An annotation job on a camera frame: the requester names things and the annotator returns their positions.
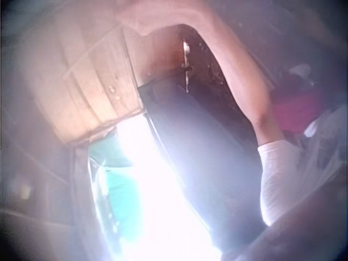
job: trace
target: teal fabric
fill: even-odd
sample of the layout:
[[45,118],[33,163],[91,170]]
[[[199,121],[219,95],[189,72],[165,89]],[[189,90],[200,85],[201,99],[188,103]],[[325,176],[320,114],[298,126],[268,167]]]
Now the teal fabric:
[[115,134],[93,143],[89,147],[89,156],[106,167],[130,167],[133,165],[126,157]]
[[116,135],[92,144],[89,156],[104,167],[109,202],[121,236],[135,241],[142,228],[139,187],[133,178],[134,167],[126,157]]

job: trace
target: wooden ceiling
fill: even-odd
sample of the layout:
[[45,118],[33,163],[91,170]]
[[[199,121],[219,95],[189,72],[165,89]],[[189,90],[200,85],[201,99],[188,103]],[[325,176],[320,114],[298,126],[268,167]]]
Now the wooden ceiling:
[[65,143],[142,111],[137,87],[180,67],[176,28],[142,37],[88,2],[44,11],[21,36],[18,65]]

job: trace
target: white shirt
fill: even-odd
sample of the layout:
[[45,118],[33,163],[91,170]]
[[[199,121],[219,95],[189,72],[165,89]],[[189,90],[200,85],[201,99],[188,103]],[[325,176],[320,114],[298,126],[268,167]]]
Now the white shirt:
[[263,167],[261,212],[265,223],[271,226],[297,202],[300,149],[279,140],[260,146],[258,151]]
[[258,148],[263,167],[261,211],[268,226],[334,179],[336,170],[347,164],[343,153],[347,147],[347,107],[341,106],[333,113],[328,111],[318,121],[320,129],[304,154],[285,140]]

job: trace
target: red fabric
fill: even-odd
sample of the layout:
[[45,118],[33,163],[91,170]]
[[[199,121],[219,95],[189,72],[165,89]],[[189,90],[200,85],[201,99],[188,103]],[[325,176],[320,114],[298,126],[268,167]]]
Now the red fabric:
[[322,92],[318,88],[284,96],[282,92],[273,95],[273,111],[281,130],[302,134],[324,110]]

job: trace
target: hand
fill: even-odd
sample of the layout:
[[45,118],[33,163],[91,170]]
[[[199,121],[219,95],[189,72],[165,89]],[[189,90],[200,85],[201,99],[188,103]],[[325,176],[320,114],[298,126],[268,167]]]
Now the hand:
[[202,9],[200,0],[136,0],[117,11],[116,18],[140,35],[147,35],[167,26],[190,25]]

